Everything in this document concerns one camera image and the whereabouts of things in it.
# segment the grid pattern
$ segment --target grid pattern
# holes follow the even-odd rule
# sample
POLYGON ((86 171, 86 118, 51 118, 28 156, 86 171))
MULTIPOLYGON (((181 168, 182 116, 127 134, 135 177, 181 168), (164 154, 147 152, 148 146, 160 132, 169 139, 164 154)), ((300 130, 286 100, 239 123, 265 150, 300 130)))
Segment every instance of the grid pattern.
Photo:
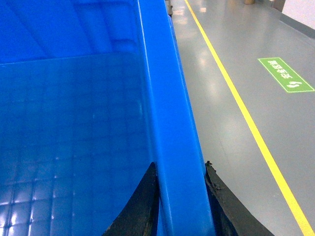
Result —
POLYGON ((106 230, 150 162, 140 71, 128 53, 0 65, 0 236, 106 230))

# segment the epoxy floor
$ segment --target epoxy floor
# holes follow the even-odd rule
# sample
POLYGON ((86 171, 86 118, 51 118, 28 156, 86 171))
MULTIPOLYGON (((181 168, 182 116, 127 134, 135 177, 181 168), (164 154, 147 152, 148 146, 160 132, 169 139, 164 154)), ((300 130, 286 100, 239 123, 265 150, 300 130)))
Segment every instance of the epoxy floor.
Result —
MULTIPOLYGON (((286 93, 257 59, 281 57, 314 87, 315 40, 260 3, 188 2, 314 230, 315 92, 286 93)), ((205 161, 274 235, 303 235, 185 0, 172 5, 205 161)))

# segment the floor marking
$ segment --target floor marking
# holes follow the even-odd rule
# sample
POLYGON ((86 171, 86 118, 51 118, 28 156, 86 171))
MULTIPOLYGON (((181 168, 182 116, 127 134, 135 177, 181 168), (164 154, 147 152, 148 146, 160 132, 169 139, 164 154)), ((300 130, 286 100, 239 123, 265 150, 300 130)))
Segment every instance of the floor marking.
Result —
POLYGON ((260 58, 258 60, 286 92, 315 91, 312 86, 310 86, 281 58, 260 58))
POLYGON ((258 128, 256 127, 256 124, 254 123, 254 120, 252 119, 250 113, 248 112, 242 98, 240 97, 238 91, 236 90, 236 87, 234 86, 230 76, 228 75, 225 67, 223 66, 221 60, 219 59, 218 57, 218 54, 216 53, 214 47, 212 46, 210 40, 208 39, 208 36, 206 35, 205 31, 203 30, 201 24, 199 23, 194 11, 192 10, 188 0, 185 0, 186 2, 186 5, 189 9, 189 11, 191 12, 192 14, 192 17, 194 18, 204 40, 206 41, 206 44, 212 54, 212 56, 214 57, 228 87, 230 88, 233 96, 234 96, 234 99, 237 103, 237 105, 239 106, 251 132, 252 132, 252 135, 254 136, 257 144, 258 144, 258 147, 273 175, 273 177, 275 178, 278 186, 279 186, 279 189, 281 190, 283 196, 284 196, 284 199, 286 200, 286 203, 288 204, 296 222, 298 223, 302 233, 304 236, 315 236, 315 233, 314 231, 312 230, 311 228, 311 225, 309 224, 307 218, 305 217, 303 211, 301 210, 298 202, 296 201, 291 189, 289 188, 285 178, 283 177, 280 169, 278 168, 274 158, 272 157, 267 145, 265 144, 265 141, 263 140, 258 128))

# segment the wall baseboard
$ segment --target wall baseboard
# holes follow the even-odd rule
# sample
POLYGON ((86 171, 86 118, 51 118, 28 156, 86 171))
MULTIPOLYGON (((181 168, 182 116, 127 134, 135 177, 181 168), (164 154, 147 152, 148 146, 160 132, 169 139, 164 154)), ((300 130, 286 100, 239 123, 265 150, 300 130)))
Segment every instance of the wall baseboard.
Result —
POLYGON ((297 31, 300 31, 301 33, 305 34, 306 36, 310 38, 315 38, 315 29, 306 26, 305 24, 302 24, 291 17, 288 17, 281 13, 280 20, 287 25, 291 26, 292 28, 296 29, 297 31))

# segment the wall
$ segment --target wall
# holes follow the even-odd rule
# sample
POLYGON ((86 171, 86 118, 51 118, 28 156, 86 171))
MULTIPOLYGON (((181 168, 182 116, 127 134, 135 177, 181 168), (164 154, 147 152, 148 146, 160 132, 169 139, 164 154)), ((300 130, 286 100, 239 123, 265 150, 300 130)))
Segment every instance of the wall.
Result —
POLYGON ((282 13, 315 30, 315 0, 286 0, 282 13))

